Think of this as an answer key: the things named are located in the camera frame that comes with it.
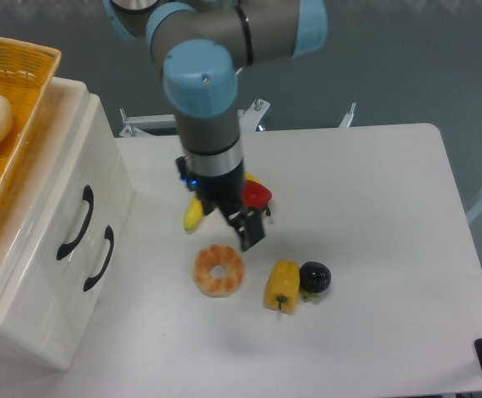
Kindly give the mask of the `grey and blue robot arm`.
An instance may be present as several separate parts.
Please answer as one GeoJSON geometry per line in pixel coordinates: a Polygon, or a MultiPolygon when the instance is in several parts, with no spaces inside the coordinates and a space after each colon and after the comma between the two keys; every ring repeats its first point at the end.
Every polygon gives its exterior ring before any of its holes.
{"type": "Polygon", "coordinates": [[[249,250],[264,238],[246,185],[236,108],[239,69],[318,50],[329,31],[322,1],[108,1],[117,29],[144,37],[173,107],[180,178],[219,210],[249,250]]]}

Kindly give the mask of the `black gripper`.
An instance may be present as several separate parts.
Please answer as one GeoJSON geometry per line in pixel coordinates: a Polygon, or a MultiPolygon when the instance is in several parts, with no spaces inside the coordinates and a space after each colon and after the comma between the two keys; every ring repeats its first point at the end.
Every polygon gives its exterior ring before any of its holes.
{"type": "Polygon", "coordinates": [[[230,172],[213,177],[191,171],[187,157],[178,157],[175,163],[180,179],[200,200],[204,216],[210,215],[217,207],[222,209],[222,215],[236,232],[243,252],[265,237],[260,212],[254,207],[243,205],[242,192],[246,185],[243,162],[230,172]]]}

